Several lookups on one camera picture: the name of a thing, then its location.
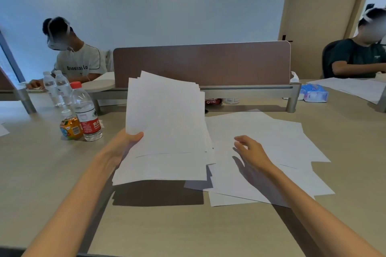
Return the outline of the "spread pile of white papers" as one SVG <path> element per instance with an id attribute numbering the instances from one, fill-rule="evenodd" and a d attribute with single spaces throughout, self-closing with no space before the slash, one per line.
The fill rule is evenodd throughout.
<path id="1" fill-rule="evenodd" d="M 234 137 L 247 135 L 263 146 L 269 159 L 313 199 L 335 192 L 313 171 L 312 162 L 330 160 L 304 134 L 302 124 L 273 119 L 259 110 L 205 118 L 215 150 L 206 181 L 186 181 L 190 190 L 206 191 L 210 205 L 263 202 L 287 207 L 261 172 L 253 172 L 234 150 Z"/>

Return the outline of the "blue tissue pack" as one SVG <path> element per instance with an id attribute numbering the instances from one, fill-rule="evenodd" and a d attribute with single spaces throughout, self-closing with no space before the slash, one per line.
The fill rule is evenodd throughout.
<path id="1" fill-rule="evenodd" d="M 318 84 L 304 84 L 301 86 L 299 100 L 312 103 L 326 103 L 329 92 Z"/>

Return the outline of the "red-capped water bottle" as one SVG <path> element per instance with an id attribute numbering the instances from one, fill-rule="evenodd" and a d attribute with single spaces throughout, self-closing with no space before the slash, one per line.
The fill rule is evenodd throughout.
<path id="1" fill-rule="evenodd" d="M 102 127 L 98 113 L 90 95 L 83 89 L 79 81 L 71 82 L 72 108 L 77 116 L 86 141 L 93 142 L 102 138 Z"/>

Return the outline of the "person's left hand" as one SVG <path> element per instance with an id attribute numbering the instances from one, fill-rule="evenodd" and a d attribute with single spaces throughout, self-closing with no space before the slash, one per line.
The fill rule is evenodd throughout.
<path id="1" fill-rule="evenodd" d="M 124 133 L 127 133 L 125 128 L 121 129 L 98 153 L 98 158 L 103 167 L 110 173 L 120 165 L 124 155 L 129 151 L 131 146 L 134 145 L 134 143 L 128 146 L 123 144 Z"/>

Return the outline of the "brown desk divider panel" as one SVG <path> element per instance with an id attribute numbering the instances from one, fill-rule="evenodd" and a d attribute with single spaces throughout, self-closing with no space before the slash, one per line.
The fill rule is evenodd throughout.
<path id="1" fill-rule="evenodd" d="M 115 86 L 128 86 L 142 72 L 199 86 L 286 85 L 288 41 L 148 46 L 113 50 Z"/>

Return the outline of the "white headset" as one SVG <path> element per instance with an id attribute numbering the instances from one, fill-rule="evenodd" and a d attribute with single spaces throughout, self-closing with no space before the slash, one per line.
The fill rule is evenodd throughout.
<path id="1" fill-rule="evenodd" d="M 70 23 L 63 17 L 56 17 L 49 19 L 46 24 L 45 34 L 47 36 L 47 46 L 56 51 L 73 51 L 72 46 L 69 44 L 71 41 Z"/>
<path id="2" fill-rule="evenodd" d="M 386 21 L 386 7 L 373 7 L 367 9 L 363 13 L 362 19 L 368 24 L 381 23 Z"/>

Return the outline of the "beige door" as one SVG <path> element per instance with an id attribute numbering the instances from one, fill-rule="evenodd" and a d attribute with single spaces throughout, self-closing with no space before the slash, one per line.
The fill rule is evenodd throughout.
<path id="1" fill-rule="evenodd" d="M 279 40 L 291 44 L 291 70 L 300 79 L 322 76 L 322 51 L 352 37 L 366 0 L 285 0 Z"/>

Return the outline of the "stack of white sheets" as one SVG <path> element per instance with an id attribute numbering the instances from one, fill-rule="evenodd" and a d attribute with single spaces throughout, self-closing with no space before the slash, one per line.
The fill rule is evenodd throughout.
<path id="1" fill-rule="evenodd" d="M 114 173 L 114 186 L 144 180 L 206 181 L 215 163 L 205 93 L 194 82 L 142 71 L 129 78 L 126 132 L 143 132 Z"/>

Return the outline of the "small orange juice bottle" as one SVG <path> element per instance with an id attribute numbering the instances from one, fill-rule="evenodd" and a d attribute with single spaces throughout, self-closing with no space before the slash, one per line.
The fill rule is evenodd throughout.
<path id="1" fill-rule="evenodd" d="M 78 140 L 83 137 L 83 131 L 78 118 L 70 109 L 61 112 L 63 119 L 60 123 L 62 135 L 69 140 Z"/>

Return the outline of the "grey metal divider frame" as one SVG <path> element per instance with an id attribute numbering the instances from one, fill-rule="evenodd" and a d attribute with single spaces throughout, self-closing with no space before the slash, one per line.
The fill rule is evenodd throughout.
<path id="1" fill-rule="evenodd" d="M 28 114 L 36 113 L 36 109 L 26 89 L 16 87 L 0 67 L 0 101 L 20 101 Z"/>
<path id="2" fill-rule="evenodd" d="M 302 84 L 288 85 L 240 85 L 240 86 L 200 86 L 206 98 L 239 98 L 239 99 L 273 99 L 288 98 L 287 113 L 294 113 Z M 128 88 L 92 87 L 87 92 L 96 104 L 97 112 L 101 113 L 97 100 L 126 99 Z"/>

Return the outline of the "person's right hand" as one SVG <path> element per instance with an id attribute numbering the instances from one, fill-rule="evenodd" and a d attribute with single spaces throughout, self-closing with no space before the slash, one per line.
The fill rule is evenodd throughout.
<path id="1" fill-rule="evenodd" d="M 254 140 L 254 146 L 251 151 L 239 152 L 243 160 L 261 172 L 272 172 L 277 167 L 271 162 L 265 153 L 262 145 Z"/>

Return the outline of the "clear water bottle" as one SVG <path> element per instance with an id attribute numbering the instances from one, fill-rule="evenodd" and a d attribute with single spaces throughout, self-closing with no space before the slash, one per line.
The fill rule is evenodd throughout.
<path id="1" fill-rule="evenodd" d="M 64 104 L 64 101 L 59 93 L 59 90 L 57 88 L 56 80 L 51 75 L 51 72 L 45 71 L 43 72 L 43 83 L 44 87 L 49 94 L 53 104 L 55 107 L 60 107 Z"/>
<path id="2" fill-rule="evenodd" d="M 70 86 L 70 83 L 61 70 L 55 70 L 54 74 L 59 94 L 61 95 L 65 105 L 70 106 L 72 104 L 72 88 Z"/>

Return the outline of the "black office chair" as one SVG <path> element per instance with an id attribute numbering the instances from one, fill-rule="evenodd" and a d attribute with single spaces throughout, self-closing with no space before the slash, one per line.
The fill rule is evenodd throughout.
<path id="1" fill-rule="evenodd" d="M 326 45 L 322 51 L 322 78 L 328 79 L 334 77 L 332 66 L 330 64 L 331 51 L 341 40 L 333 41 Z"/>

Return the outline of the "person's left forearm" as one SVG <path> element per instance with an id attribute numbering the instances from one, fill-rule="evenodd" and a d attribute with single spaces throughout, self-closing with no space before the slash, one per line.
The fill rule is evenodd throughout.
<path id="1" fill-rule="evenodd" d="M 22 257 L 76 257 L 107 180 L 123 152 L 101 152 L 81 175 Z"/>

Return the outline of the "person's right forearm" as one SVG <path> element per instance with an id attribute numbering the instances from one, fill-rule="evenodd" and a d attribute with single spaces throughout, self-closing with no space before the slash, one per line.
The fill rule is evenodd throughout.
<path id="1" fill-rule="evenodd" d="M 386 257 L 321 206 L 273 164 L 258 167 L 327 257 Z"/>

